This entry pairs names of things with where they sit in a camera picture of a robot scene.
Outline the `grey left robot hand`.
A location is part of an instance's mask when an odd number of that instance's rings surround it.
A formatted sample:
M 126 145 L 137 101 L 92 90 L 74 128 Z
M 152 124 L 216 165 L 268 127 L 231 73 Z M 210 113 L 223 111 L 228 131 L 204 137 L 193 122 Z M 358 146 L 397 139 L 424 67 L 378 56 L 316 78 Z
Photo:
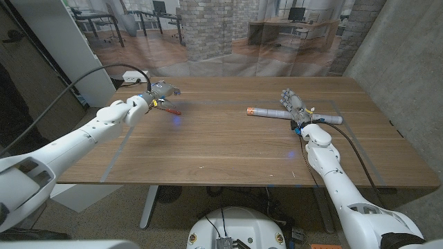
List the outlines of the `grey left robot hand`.
M 181 90 L 174 85 L 166 83 L 164 80 L 150 84 L 151 93 L 157 102 L 157 107 L 162 109 L 174 109 L 175 106 L 166 97 L 180 95 Z

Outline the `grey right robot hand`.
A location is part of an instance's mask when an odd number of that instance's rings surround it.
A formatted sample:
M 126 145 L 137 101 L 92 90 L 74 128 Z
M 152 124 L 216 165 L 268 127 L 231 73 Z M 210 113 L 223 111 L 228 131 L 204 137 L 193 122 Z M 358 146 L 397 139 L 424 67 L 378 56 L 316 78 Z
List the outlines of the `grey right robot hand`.
M 306 105 L 291 89 L 284 89 L 281 97 L 281 104 L 291 114 L 291 119 L 298 127 L 302 123 L 311 122 L 311 114 L 308 113 Z

